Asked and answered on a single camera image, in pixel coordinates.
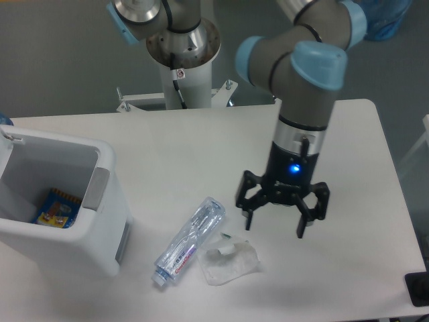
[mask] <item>bottle label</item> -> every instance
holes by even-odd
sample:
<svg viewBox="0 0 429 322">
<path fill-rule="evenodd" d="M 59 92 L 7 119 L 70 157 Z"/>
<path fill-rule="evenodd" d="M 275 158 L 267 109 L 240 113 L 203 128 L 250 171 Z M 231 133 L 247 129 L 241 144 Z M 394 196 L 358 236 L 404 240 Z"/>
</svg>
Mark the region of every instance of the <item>bottle label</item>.
<svg viewBox="0 0 429 322">
<path fill-rule="evenodd" d="M 174 261 L 172 276 L 178 275 L 194 255 L 196 248 L 192 246 L 187 252 L 182 252 Z"/>
</svg>

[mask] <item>blue led light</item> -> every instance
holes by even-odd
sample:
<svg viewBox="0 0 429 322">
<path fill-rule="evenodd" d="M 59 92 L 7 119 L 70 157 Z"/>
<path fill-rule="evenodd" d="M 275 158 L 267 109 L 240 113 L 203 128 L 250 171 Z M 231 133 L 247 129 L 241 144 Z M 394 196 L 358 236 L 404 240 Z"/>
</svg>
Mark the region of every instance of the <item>blue led light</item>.
<svg viewBox="0 0 429 322">
<path fill-rule="evenodd" d="M 292 164 L 289 167 L 289 172 L 292 174 L 299 173 L 299 171 L 301 171 L 301 166 L 299 164 Z"/>
</svg>

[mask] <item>snack package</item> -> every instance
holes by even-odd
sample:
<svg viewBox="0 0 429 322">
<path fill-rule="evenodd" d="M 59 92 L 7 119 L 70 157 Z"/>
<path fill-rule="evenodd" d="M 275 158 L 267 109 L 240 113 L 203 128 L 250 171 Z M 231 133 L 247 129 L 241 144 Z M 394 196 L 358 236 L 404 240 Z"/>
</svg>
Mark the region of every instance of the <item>snack package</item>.
<svg viewBox="0 0 429 322">
<path fill-rule="evenodd" d="M 82 200 L 58 189 L 51 189 L 33 223 L 56 228 L 69 228 L 78 215 Z"/>
</svg>

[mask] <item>white plastic container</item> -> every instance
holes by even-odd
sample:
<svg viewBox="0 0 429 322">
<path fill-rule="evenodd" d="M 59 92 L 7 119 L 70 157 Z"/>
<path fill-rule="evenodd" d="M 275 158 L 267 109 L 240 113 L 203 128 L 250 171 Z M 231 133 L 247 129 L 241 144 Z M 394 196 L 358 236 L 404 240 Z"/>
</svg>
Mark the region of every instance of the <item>white plastic container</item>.
<svg viewBox="0 0 429 322">
<path fill-rule="evenodd" d="M 114 276 L 133 218 L 106 142 L 1 125 L 0 240 L 41 269 Z M 48 191 L 81 198 L 72 227 L 32 220 Z"/>
</svg>

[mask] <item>table surface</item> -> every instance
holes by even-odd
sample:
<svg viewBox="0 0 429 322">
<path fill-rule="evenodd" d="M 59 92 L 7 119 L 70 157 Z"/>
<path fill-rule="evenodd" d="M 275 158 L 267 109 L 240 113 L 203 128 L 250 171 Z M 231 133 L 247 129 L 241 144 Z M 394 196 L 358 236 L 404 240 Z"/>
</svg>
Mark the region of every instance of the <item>table surface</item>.
<svg viewBox="0 0 429 322">
<path fill-rule="evenodd" d="M 424 263 L 370 101 L 335 105 L 312 181 L 330 187 L 326 219 L 298 239 L 298 210 L 266 205 L 244 230 L 235 192 L 244 170 L 263 174 L 277 115 L 272 105 L 14 119 L 109 142 L 135 223 L 112 279 L 54 276 L 0 244 L 2 321 L 321 322 L 429 313 L 413 307 L 406 290 L 404 275 Z M 154 260 L 206 196 L 227 210 L 217 232 L 248 239 L 259 272 L 209 286 L 195 260 L 176 286 L 158 289 Z"/>
</svg>

